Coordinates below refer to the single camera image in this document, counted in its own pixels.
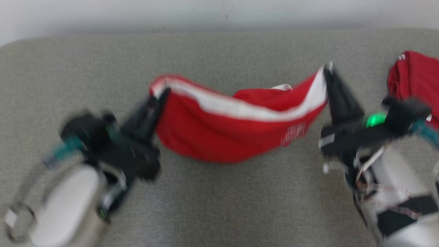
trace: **folded red garment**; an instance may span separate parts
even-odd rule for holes
[[[390,69],[389,94],[398,99],[417,97],[432,107],[429,122],[439,131],[439,60],[415,51],[405,51]]]
[[[156,132],[163,145],[198,160],[235,163],[286,146],[304,135],[326,104],[323,68],[295,86],[244,89],[233,97],[175,75],[157,78],[150,93],[170,88]]]

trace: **gray fabric surface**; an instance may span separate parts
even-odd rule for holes
[[[31,165],[57,143],[67,116],[111,109],[121,119],[160,74],[182,74],[232,95],[294,85],[333,60],[373,111],[397,57],[405,50],[439,57],[438,41],[438,31],[391,29],[70,36],[9,44],[0,49],[1,203],[12,200]],[[236,165],[181,157],[157,141],[159,179],[135,185],[101,246],[374,246],[342,175],[322,172],[317,141],[327,121],[325,110],[304,138]],[[436,152],[417,138],[396,146],[432,185]],[[10,246],[3,233],[0,246]]]

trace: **white label on cable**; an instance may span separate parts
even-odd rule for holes
[[[4,222],[11,228],[14,228],[15,222],[17,221],[17,215],[9,209],[6,213],[6,218],[4,219]]]
[[[319,148],[321,149],[323,146],[326,146],[330,143],[333,143],[335,139],[335,134],[331,134],[319,140]]]

